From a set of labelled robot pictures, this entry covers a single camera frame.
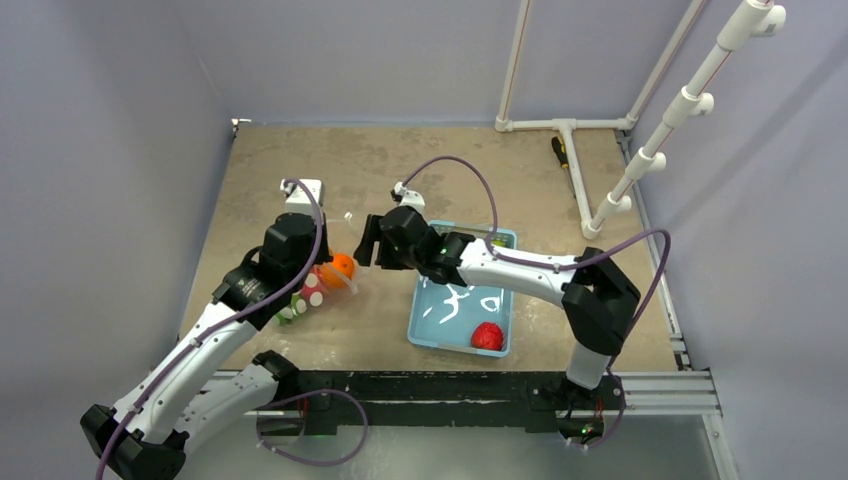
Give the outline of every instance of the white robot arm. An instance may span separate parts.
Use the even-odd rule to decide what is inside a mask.
[[[291,381],[297,368],[274,352],[258,355],[231,381],[201,392],[221,363],[288,305],[300,285],[255,307],[304,268],[331,259],[323,214],[316,217],[308,201],[312,196],[321,202],[323,186],[314,180],[303,185],[311,195],[285,188],[287,213],[268,228],[263,245],[227,273],[200,319],[162,363],[113,407],[94,405],[83,416],[83,430],[98,456],[110,450],[111,441],[107,463],[122,478],[173,478],[187,454],[246,411],[303,393],[303,382]],[[560,306],[578,340],[563,381],[581,392],[598,388],[611,357],[621,350],[639,300],[612,261],[575,269],[578,261],[585,263],[600,251],[587,249],[580,258],[506,248],[495,252],[471,235],[436,233],[421,215],[424,200],[417,192],[396,186],[393,197],[398,207],[368,217],[354,254],[360,265],[371,264],[379,243],[375,263],[383,269],[417,269],[436,283],[500,287]],[[316,242],[318,253],[310,257]],[[255,311],[227,322],[245,310]],[[146,400],[140,398],[152,384],[156,388]]]

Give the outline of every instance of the gray wall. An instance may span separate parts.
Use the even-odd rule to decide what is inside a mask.
[[[520,2],[175,3],[234,116],[488,124]],[[688,3],[537,0],[511,116],[622,117]]]
[[[231,128],[177,18],[0,2],[0,477],[91,478],[79,417],[176,338]]]
[[[848,322],[848,4],[782,1],[708,89],[716,108],[642,181],[673,235],[669,277],[692,358],[710,367],[744,478],[844,478]],[[641,145],[737,0],[711,2],[636,128]]]

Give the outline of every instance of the brown table surface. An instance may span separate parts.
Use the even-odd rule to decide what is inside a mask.
[[[284,177],[319,178],[330,247],[352,254],[368,213],[394,206],[388,192],[425,160],[440,154],[473,162],[492,186],[500,226],[518,234],[519,248],[579,254],[586,245],[609,248],[641,230],[633,209],[610,219],[598,239],[580,232],[577,205],[551,150],[552,132],[499,134],[490,128],[244,127],[233,145],[215,214],[197,269],[182,332],[196,321],[223,275],[262,242],[265,229],[284,211]],[[611,130],[579,130],[575,143],[592,208],[616,183],[623,164]],[[410,185],[427,202],[428,219],[487,225],[491,211],[483,188],[464,167],[438,163]],[[652,273],[644,243],[614,257],[644,293]],[[574,338],[560,308],[516,295],[509,355],[494,359],[432,350],[407,340],[415,272],[372,268],[360,292],[312,309],[295,322],[269,323],[222,365],[242,369],[259,352],[276,350],[301,369],[328,370],[559,370]],[[652,300],[631,333],[615,368],[674,371],[676,365],[659,299]]]

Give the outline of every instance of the red apple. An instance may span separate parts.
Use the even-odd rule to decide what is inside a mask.
[[[486,350],[498,350],[503,347],[503,332],[501,327],[492,322],[481,323],[471,334],[471,346]]]

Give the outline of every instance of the blue plastic tray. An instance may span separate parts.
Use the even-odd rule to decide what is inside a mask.
[[[430,225],[439,233],[459,231],[480,238],[491,230],[438,220],[431,221]],[[494,243],[516,248],[518,236],[512,230],[498,228]],[[514,296],[513,292],[501,288],[438,285],[419,275],[412,297],[407,338],[422,347],[504,357],[509,353],[512,343]],[[504,344],[500,351],[471,346],[471,334],[483,322],[495,323],[504,332]]]

